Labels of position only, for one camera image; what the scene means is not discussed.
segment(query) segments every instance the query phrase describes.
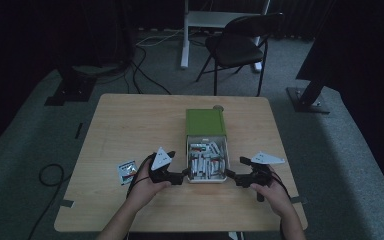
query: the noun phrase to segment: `wooden table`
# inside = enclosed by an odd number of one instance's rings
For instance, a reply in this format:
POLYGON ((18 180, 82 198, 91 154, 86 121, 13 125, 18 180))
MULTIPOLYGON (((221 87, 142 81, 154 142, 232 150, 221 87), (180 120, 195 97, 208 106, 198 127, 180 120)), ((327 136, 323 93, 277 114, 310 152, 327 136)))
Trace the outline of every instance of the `wooden table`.
MULTIPOLYGON (((286 159, 276 122, 267 99, 261 97, 173 96, 105 94, 101 97, 55 229, 61 232, 101 231, 125 199, 128 186, 120 184, 117 165, 144 158, 159 147, 176 151, 169 170, 186 166, 186 109, 224 107, 230 165, 237 173, 250 173, 240 156, 258 151, 284 158, 274 165, 291 197, 298 192, 286 159)), ((307 219, 301 203, 294 204, 304 228, 307 219)), ((269 204, 259 203, 250 188, 232 179, 222 184, 171 186, 136 216, 131 231, 267 231, 278 230, 279 218, 269 204)))

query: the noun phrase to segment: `black curtain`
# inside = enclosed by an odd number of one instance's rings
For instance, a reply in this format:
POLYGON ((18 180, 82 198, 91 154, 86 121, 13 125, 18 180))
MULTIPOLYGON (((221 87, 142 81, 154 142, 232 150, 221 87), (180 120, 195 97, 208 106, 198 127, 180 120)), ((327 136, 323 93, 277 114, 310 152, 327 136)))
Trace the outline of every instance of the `black curtain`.
POLYGON ((0 135, 36 84, 56 68, 53 48, 70 66, 131 57, 128 26, 117 8, 122 1, 0 0, 0 135))
MULTIPOLYGON (((265 0, 193 0, 189 10, 260 13, 265 0)), ((285 21, 278 35, 313 40, 334 0, 271 0, 269 13, 282 12, 285 21)), ((181 29, 184 1, 136 0, 131 1, 134 19, 132 24, 144 29, 181 29)))
POLYGON ((297 79, 341 94, 384 175, 384 1, 336 0, 297 79))

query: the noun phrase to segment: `chair leg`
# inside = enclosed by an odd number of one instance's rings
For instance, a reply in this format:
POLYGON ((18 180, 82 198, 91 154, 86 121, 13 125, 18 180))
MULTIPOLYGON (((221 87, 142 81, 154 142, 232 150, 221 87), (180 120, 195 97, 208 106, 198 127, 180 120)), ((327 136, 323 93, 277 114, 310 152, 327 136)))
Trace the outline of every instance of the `chair leg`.
POLYGON ((214 59, 214 96, 217 96, 217 61, 214 59))
POLYGON ((264 76, 264 67, 266 62, 261 62, 261 72, 260 72, 260 82, 258 83, 258 90, 257 90, 257 97, 260 96, 261 93, 261 86, 263 85, 263 76, 264 76))
POLYGON ((263 85, 264 69, 266 67, 266 59, 267 59, 267 50, 268 50, 268 43, 266 42, 264 44, 263 61, 261 61, 260 82, 258 83, 257 97, 260 96, 261 86, 263 85))
POLYGON ((198 78, 196 79, 196 82, 198 82, 199 79, 201 78, 202 73, 204 73, 205 68, 207 67, 208 63, 210 62, 210 59, 211 59, 211 55, 208 56, 207 61, 206 61, 205 64, 204 64, 204 67, 202 67, 201 72, 199 73, 198 78))

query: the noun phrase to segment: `white paper tag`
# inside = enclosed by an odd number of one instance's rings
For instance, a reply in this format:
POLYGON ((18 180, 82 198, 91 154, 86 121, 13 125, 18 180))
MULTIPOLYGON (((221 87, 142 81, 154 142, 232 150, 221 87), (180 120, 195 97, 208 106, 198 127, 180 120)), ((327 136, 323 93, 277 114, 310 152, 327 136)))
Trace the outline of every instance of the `white paper tag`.
POLYGON ((251 162, 259 164, 279 164, 285 163, 285 159, 278 158, 260 151, 251 159, 251 162))
POLYGON ((151 170, 154 171, 162 166, 171 163, 171 157, 167 155, 162 147, 158 149, 157 156, 155 156, 154 163, 151 166, 151 170))
POLYGON ((136 162, 134 160, 130 160, 122 163, 117 166, 117 170, 121 185, 128 184, 133 180, 133 176, 137 172, 136 162))

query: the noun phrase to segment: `green box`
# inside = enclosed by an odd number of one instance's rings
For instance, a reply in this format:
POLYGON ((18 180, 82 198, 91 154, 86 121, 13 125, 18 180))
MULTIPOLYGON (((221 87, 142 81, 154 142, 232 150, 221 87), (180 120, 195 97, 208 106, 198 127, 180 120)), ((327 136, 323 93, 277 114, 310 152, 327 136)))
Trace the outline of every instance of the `green box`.
POLYGON ((222 183, 227 179, 229 157, 222 110, 186 110, 186 155, 190 183, 222 183))
POLYGON ((226 136, 223 112, 219 109, 187 109, 188 136, 226 136))

